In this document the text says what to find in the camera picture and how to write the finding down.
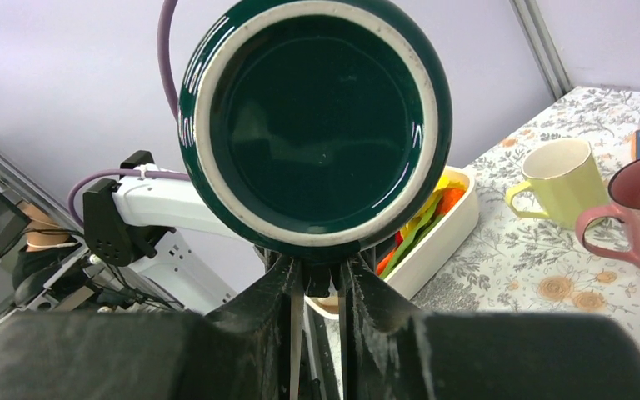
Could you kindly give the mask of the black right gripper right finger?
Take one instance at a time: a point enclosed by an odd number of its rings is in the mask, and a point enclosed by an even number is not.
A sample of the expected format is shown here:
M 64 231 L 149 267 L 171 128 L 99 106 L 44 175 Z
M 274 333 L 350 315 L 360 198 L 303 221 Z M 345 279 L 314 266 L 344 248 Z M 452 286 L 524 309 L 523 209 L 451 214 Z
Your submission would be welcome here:
M 640 351 L 612 319 L 428 312 L 360 256 L 339 267 L 347 399 L 640 399 Z

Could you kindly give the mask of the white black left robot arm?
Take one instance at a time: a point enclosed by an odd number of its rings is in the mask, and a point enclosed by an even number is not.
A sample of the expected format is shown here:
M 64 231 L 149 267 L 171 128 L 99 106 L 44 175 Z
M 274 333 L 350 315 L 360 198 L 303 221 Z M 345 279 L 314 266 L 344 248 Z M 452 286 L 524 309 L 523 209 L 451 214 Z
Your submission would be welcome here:
M 118 169 L 76 183 L 67 200 L 93 287 L 153 307 L 210 313 L 238 292 L 196 254 L 183 231 L 234 239 L 184 172 L 138 151 Z

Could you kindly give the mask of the dark green mug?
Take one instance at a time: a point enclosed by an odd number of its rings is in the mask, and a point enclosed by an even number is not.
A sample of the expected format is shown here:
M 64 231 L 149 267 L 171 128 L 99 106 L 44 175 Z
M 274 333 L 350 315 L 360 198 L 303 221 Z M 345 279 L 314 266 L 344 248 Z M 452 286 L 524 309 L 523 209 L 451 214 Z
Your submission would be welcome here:
M 176 123 L 212 213 L 324 297 L 428 200 L 453 112 L 433 45 L 393 2 L 241 1 L 194 50 Z

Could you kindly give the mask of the yellow green faceted mug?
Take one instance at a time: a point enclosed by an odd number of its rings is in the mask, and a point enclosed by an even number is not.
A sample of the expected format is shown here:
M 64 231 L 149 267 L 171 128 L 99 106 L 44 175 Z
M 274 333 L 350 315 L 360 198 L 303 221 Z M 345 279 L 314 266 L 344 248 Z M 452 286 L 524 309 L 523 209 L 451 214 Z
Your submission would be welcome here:
M 573 230 L 582 213 L 610 200 L 592 147 L 580 138 L 559 138 L 531 151 L 521 174 L 523 181 L 509 188 L 504 197 L 520 218 L 545 219 Z M 521 193 L 532 193 L 541 209 L 517 209 L 514 200 Z

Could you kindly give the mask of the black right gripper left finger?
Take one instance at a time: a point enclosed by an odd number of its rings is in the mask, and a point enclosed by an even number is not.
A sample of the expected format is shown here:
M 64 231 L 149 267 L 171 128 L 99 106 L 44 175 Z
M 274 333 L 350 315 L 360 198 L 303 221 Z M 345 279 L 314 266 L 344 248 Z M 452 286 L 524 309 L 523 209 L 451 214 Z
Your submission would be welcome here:
M 207 315 L 20 312 L 0 327 L 0 399 L 294 399 L 302 283 L 282 256 Z

